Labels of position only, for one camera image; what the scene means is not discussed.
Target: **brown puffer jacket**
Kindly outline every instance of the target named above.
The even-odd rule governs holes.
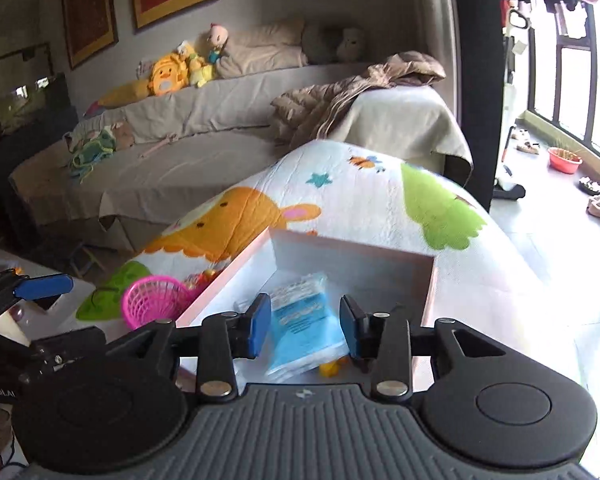
[[[325,139],[365,90],[396,85],[430,85],[445,78],[445,69],[433,57],[415,51],[388,57],[369,66],[362,75],[326,85],[285,92],[273,99],[274,118],[292,130],[291,148]]]

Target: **black cable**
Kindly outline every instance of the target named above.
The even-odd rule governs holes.
[[[16,466],[21,469],[27,468],[27,465],[23,464],[22,462],[12,462],[11,461],[11,459],[13,458],[13,455],[15,455],[15,453],[16,453],[16,435],[12,431],[11,432],[11,454],[9,455],[7,462],[5,462],[4,465],[2,466],[2,469],[0,469],[0,473],[3,472],[9,466]]]

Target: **blue plastic package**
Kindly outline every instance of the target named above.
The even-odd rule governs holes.
[[[349,353],[325,282],[323,274],[311,274],[269,293],[273,352],[268,380],[279,383]]]

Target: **pink plush doll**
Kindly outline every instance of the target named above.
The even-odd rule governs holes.
[[[211,29],[209,30],[209,37],[206,38],[209,46],[211,47],[211,52],[209,52],[209,56],[207,58],[209,63],[216,63],[216,61],[222,54],[222,49],[224,48],[224,44],[228,39],[228,30],[226,30],[222,25],[218,25],[217,23],[211,24]]]

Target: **potted plant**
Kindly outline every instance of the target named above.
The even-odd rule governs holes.
[[[582,158],[566,148],[554,146],[553,148],[549,148],[548,151],[549,165],[563,173],[573,174],[580,164],[582,164]]]

